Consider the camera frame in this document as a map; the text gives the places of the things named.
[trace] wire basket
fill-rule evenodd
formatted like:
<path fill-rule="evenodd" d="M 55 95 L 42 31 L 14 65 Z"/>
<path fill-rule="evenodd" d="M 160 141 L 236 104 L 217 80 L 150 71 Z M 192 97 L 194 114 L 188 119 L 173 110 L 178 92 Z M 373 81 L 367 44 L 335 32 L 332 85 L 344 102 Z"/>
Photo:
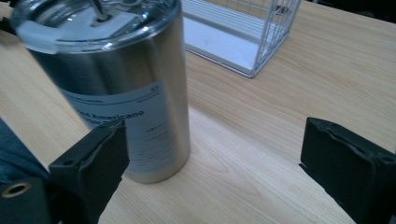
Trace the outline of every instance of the wire basket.
<path fill-rule="evenodd" d="M 256 76 L 288 36 L 301 0 L 181 0 L 186 49 Z"/>

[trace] stainless steel tumbler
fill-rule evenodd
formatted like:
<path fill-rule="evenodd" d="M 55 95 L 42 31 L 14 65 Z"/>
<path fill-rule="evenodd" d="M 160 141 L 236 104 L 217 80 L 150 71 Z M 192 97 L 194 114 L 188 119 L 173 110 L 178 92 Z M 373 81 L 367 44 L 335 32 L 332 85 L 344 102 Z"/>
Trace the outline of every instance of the stainless steel tumbler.
<path fill-rule="evenodd" d="M 126 119 L 127 173 L 158 182 L 190 154 L 181 4 L 102 1 L 22 1 L 12 24 L 88 125 Z"/>

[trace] wooden table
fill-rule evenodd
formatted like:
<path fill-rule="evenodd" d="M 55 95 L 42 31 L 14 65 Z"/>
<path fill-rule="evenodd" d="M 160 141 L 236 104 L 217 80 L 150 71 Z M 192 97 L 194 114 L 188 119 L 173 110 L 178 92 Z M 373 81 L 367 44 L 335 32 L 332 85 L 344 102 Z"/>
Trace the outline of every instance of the wooden table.
<path fill-rule="evenodd" d="M 353 223 L 298 166 L 309 117 L 396 147 L 396 25 L 302 2 L 255 78 L 187 53 L 191 156 L 157 184 L 123 179 L 101 223 Z M 0 32 L 0 116 L 48 165 L 88 130 Z"/>

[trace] white label sticker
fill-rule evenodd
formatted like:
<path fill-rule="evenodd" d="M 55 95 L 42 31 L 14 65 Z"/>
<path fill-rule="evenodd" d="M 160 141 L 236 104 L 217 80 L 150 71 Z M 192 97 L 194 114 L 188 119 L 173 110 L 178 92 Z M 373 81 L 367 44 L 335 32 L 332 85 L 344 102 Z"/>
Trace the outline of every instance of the white label sticker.
<path fill-rule="evenodd" d="M 130 157 L 128 170 L 155 172 L 175 161 L 161 82 L 114 95 L 61 92 L 91 127 L 125 119 Z"/>

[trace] transparent lid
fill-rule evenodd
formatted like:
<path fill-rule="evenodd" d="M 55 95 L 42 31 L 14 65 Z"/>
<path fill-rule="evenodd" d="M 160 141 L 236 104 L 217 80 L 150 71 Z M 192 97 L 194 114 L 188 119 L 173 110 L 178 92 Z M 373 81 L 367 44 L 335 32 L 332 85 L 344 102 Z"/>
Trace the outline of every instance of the transparent lid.
<path fill-rule="evenodd" d="M 156 35 L 179 11 L 179 0 L 23 0 L 11 22 L 28 49 L 48 54 L 87 52 L 116 49 Z"/>

